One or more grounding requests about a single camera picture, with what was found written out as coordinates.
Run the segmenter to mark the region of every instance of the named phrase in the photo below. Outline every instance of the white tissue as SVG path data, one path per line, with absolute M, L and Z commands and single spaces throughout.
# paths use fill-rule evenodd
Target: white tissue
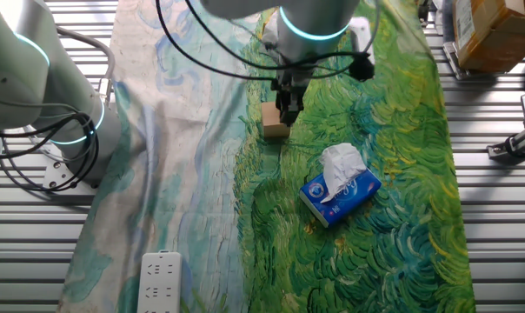
M 329 189 L 329 195 L 321 203 L 332 200 L 349 182 L 367 169 L 361 154 L 350 143 L 328 147 L 322 152 L 320 161 L 324 165 L 324 182 Z

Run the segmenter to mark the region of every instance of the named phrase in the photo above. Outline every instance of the green swirl pattern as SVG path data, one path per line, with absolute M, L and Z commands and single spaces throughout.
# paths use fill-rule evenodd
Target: green swirl pattern
M 382 9 L 375 79 L 312 82 L 285 142 L 263 140 L 260 102 L 273 94 L 268 85 L 247 84 L 234 192 L 249 312 L 475 311 L 435 62 L 423 45 L 415 3 L 384 1 Z M 362 2 L 356 14 L 373 12 Z M 252 41 L 243 54 L 270 64 L 258 49 Z M 322 172 L 322 150 L 345 142 L 361 151 L 382 188 L 326 230 L 297 194 Z

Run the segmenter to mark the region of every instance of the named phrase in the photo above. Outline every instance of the electrical outlet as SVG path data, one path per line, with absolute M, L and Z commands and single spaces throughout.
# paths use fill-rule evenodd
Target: electrical outlet
M 182 266 L 177 252 L 143 255 L 137 313 L 179 313 Z

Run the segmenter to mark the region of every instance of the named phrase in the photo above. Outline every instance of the painted fabric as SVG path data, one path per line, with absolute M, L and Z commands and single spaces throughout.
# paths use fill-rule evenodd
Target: painted fabric
M 183 1 L 166 23 L 192 56 L 238 63 Z M 272 64 L 239 27 L 201 17 Z M 471 312 L 475 300 L 442 88 L 413 0 L 382 0 L 376 75 L 315 80 L 289 139 L 263 140 L 269 83 L 204 70 L 163 34 L 154 0 L 120 0 L 111 49 L 123 134 L 76 246 L 59 312 L 136 312 L 141 258 L 180 252 L 182 312 Z M 245 18 L 261 35 L 271 10 Z M 373 1 L 355 16 L 374 24 Z M 345 36 L 339 50 L 349 49 Z M 324 66 L 340 69 L 348 58 Z M 318 157 L 352 143 L 382 188 L 326 230 L 298 197 Z

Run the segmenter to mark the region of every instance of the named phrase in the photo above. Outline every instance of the table surface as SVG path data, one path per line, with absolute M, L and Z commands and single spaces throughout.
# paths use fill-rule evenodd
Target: table surface
M 58 25 L 110 43 L 117 1 L 47 4 Z M 486 153 L 488 144 L 523 130 L 525 63 L 494 82 L 460 83 L 442 51 L 434 12 L 429 20 L 424 32 L 444 88 L 477 311 L 525 312 L 525 162 L 504 167 Z M 96 87 L 107 67 L 103 53 L 66 37 L 62 43 Z M 10 141 L 12 150 L 29 147 L 24 139 Z M 44 156 L 21 157 L 17 165 L 42 181 Z M 37 198 L 0 170 L 0 312 L 56 310 L 91 202 L 84 195 Z

